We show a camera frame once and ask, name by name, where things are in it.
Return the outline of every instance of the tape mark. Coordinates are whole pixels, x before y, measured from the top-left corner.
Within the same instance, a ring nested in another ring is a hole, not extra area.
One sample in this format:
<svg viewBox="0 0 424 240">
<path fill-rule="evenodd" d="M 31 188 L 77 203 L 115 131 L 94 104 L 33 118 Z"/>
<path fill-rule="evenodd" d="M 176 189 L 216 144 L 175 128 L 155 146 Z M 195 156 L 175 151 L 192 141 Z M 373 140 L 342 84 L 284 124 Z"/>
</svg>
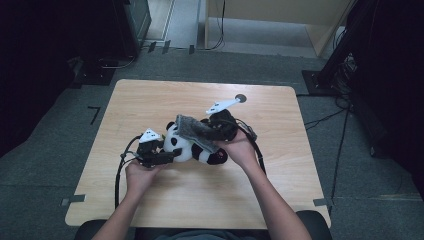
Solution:
<svg viewBox="0 0 424 240">
<path fill-rule="evenodd" d="M 74 195 L 69 198 L 62 199 L 62 202 L 60 203 L 60 206 L 66 207 L 69 206 L 70 203 L 73 202 L 84 202 L 85 201 L 85 194 L 81 195 Z"/>
<path fill-rule="evenodd" d="M 315 205 L 315 207 L 326 206 L 327 200 L 325 200 L 325 198 L 314 199 L 314 205 Z"/>
<path fill-rule="evenodd" d="M 147 53 L 151 53 L 155 50 L 156 42 L 152 42 L 149 46 L 149 51 Z"/>
<path fill-rule="evenodd" d="M 162 54 L 168 53 L 169 45 L 171 45 L 171 40 L 165 42 L 165 46 L 163 47 Z"/>
<path fill-rule="evenodd" d="M 188 54 L 193 54 L 194 53 L 194 45 L 190 45 L 190 50 L 188 51 Z"/>
<path fill-rule="evenodd" d="M 96 121 L 97 115 L 99 115 L 101 107 L 88 106 L 88 109 L 96 109 L 96 113 L 94 114 L 94 117 L 93 117 L 93 119 L 91 120 L 91 123 L 90 123 L 90 125 L 93 125 L 93 123 Z"/>
</svg>

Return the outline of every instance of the wrist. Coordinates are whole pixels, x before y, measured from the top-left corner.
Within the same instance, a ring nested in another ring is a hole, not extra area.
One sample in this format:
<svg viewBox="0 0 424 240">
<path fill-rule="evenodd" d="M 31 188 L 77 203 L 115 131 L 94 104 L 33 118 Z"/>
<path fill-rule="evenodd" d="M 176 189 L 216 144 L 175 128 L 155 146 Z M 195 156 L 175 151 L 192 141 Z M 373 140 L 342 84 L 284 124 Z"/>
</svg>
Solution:
<svg viewBox="0 0 424 240">
<path fill-rule="evenodd" d="M 240 165 L 240 167 L 243 169 L 243 171 L 247 175 L 255 174 L 258 170 L 262 171 L 256 159 L 251 161 L 246 161 L 246 163 L 244 163 L 243 165 Z"/>
<path fill-rule="evenodd" d="M 130 202 L 130 203 L 139 203 L 141 198 L 144 195 L 144 191 L 131 191 L 128 190 L 127 193 L 125 194 L 125 197 L 122 201 L 126 201 L 126 202 Z"/>
</svg>

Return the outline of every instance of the panda plush toy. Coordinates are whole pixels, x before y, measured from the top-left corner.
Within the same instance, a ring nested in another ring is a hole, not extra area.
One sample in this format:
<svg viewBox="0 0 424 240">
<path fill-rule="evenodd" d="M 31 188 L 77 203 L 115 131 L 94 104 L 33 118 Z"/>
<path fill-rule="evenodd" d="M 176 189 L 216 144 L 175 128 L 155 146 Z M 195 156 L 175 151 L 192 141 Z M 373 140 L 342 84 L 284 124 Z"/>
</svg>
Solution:
<svg viewBox="0 0 424 240">
<path fill-rule="evenodd" d="M 209 165 L 223 164 L 228 159 L 227 152 L 220 148 L 217 152 L 211 153 L 202 149 L 193 141 L 182 138 L 176 134 L 178 126 L 174 122 L 168 123 L 166 126 L 166 137 L 163 143 L 163 150 L 165 152 L 173 152 L 175 149 L 181 149 L 181 154 L 174 157 L 174 162 L 185 162 L 191 158 L 199 162 Z"/>
</svg>

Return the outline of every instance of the panda ear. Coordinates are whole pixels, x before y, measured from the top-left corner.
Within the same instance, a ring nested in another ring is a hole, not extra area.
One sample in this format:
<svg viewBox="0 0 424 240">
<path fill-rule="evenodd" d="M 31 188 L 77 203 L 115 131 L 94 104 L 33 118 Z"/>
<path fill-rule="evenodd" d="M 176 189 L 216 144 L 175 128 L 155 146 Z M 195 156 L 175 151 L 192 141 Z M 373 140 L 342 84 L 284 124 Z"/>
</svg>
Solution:
<svg viewBox="0 0 424 240">
<path fill-rule="evenodd" d="M 166 125 L 166 130 L 168 131 L 168 129 L 174 125 L 174 122 L 169 122 L 168 125 Z"/>
</svg>

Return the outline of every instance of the person's left hand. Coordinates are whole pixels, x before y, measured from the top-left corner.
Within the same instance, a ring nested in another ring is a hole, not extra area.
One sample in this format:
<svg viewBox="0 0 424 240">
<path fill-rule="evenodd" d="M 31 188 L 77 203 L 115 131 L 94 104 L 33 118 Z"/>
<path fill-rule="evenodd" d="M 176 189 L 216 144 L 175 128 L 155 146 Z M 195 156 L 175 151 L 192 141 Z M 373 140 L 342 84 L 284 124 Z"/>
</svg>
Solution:
<svg viewBox="0 0 424 240">
<path fill-rule="evenodd" d="M 125 168 L 127 177 L 126 197 L 141 199 L 144 192 L 150 187 L 156 174 L 166 165 L 158 165 L 152 169 L 143 167 L 137 160 L 132 160 Z"/>
</svg>

